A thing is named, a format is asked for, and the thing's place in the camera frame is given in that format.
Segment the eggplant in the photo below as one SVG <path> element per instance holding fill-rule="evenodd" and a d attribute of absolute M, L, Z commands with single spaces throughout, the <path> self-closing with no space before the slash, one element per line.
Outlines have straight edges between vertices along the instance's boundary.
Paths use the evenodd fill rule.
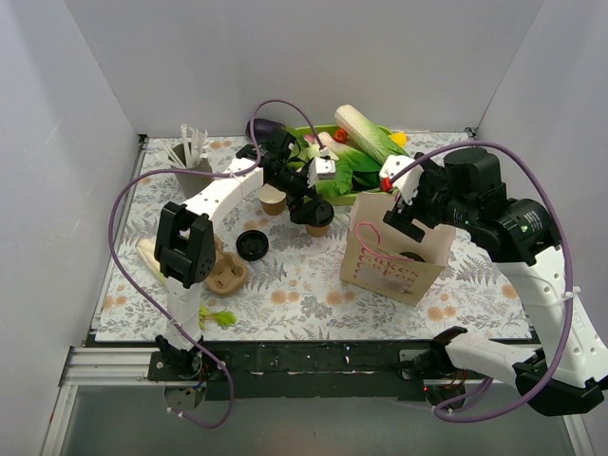
<path fill-rule="evenodd" d="M 245 135 L 251 140 L 249 134 L 250 122 L 245 127 Z M 258 143 L 264 143 L 270 134 L 277 128 L 284 129 L 285 125 L 280 122 L 269 121 L 268 119 L 255 119 L 254 120 L 254 133 L 256 134 L 256 140 Z"/>

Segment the gray wall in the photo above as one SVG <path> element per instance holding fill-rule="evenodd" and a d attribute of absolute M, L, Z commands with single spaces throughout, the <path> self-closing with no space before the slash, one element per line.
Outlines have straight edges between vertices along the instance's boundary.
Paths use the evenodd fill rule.
<path fill-rule="evenodd" d="M 241 134 L 274 97 L 318 124 L 349 103 L 388 126 L 476 126 L 542 0 L 66 3 L 135 129 L 175 136 Z"/>
<path fill-rule="evenodd" d="M 0 0 L 0 454 L 42 447 L 137 137 L 61 0 Z"/>
<path fill-rule="evenodd" d="M 575 283 L 608 341 L 608 3 L 545 0 L 482 121 L 480 136 L 515 149 L 555 202 L 573 248 Z M 533 195 L 520 172 L 509 191 Z M 608 405 L 585 417 L 608 454 Z"/>

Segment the floral tablecloth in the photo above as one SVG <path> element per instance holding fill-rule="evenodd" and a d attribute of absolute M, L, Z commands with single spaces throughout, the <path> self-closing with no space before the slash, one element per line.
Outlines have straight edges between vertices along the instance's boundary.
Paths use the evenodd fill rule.
<path fill-rule="evenodd" d="M 428 152 L 449 143 L 464 141 L 464 133 L 411 133 L 406 146 L 410 154 Z M 172 144 L 177 140 L 168 140 Z M 241 137 L 215 138 L 209 162 L 214 171 L 224 170 L 246 144 Z M 159 140 L 151 140 L 142 172 L 165 167 L 157 159 Z M 127 270 L 160 303 L 163 286 L 146 269 L 136 253 L 140 238 L 156 235 L 159 213 L 168 202 L 182 202 L 183 193 L 173 175 L 146 178 L 138 184 L 131 204 L 119 255 Z M 220 328 L 209 322 L 206 340 L 286 339 L 404 339 L 431 338 L 453 325 L 487 337 L 522 338 L 530 332 L 520 300 L 513 287 L 485 252 L 458 230 L 448 266 L 415 308 L 342 283 L 340 263 L 349 227 L 350 207 L 336 207 L 326 237 L 314 238 L 303 226 L 289 222 L 287 211 L 277 217 L 265 215 L 255 193 L 214 227 L 234 252 L 237 236 L 245 230 L 263 231 L 270 250 L 261 260 L 249 263 L 251 278 L 246 287 L 230 297 L 204 291 L 201 302 L 211 311 L 231 310 L 236 326 Z M 151 341 L 163 333 L 167 321 L 140 296 L 121 273 L 112 274 L 96 340 Z"/>

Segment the red object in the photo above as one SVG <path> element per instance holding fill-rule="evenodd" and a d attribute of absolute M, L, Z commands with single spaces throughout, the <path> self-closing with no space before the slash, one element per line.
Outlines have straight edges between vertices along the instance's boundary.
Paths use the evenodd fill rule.
<path fill-rule="evenodd" d="M 380 190 L 383 192 L 387 192 L 392 188 L 392 183 L 390 183 L 390 178 L 383 178 L 380 180 Z"/>
<path fill-rule="evenodd" d="M 342 128 L 338 128 L 335 133 L 333 133 L 333 138 L 339 143 L 346 143 L 346 140 L 349 138 L 349 135 L 346 134 L 346 131 Z"/>

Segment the black cup lid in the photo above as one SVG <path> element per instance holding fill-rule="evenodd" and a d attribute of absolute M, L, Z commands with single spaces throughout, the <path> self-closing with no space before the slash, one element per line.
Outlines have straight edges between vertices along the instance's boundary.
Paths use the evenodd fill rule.
<path fill-rule="evenodd" d="M 268 238 L 258 230 L 245 231 L 237 239 L 237 252 L 247 261 L 256 261 L 268 252 Z"/>

